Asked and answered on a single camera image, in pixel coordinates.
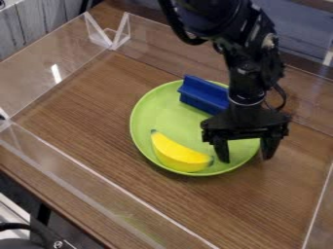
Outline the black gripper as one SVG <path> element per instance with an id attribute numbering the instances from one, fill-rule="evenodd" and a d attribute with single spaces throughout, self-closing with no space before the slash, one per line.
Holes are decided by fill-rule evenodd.
<path id="1" fill-rule="evenodd" d="M 218 159 L 230 163 L 227 140 L 259 138 L 262 158 L 270 160 L 281 139 L 289 135 L 291 117 L 261 105 L 234 103 L 200 122 L 202 140 L 214 146 Z"/>

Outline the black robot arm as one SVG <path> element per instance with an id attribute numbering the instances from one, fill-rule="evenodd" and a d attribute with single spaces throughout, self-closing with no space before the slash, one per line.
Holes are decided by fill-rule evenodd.
<path id="1" fill-rule="evenodd" d="M 231 140 L 258 138 L 262 157 L 274 156 L 289 135 L 291 117 L 283 107 L 266 103 L 285 64 L 279 56 L 274 23 L 251 0 L 158 0 L 170 28 L 187 45 L 210 42 L 229 70 L 227 107 L 200 122 L 202 139 L 218 159 L 230 161 Z"/>

